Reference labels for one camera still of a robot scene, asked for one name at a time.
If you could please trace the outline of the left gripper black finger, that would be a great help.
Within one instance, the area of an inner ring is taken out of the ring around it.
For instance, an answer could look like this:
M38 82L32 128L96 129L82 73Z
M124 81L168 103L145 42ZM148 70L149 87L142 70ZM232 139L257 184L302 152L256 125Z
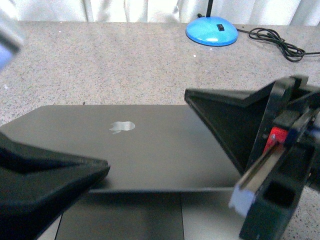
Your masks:
M36 240L109 173L106 160L38 148L0 135L0 238Z

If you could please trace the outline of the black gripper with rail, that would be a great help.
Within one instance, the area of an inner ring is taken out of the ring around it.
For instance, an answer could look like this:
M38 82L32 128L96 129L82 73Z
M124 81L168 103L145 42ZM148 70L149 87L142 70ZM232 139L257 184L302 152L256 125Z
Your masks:
M258 90L187 88L184 100L243 175L228 204L240 239L279 240L304 187L320 187L320 89L293 75Z

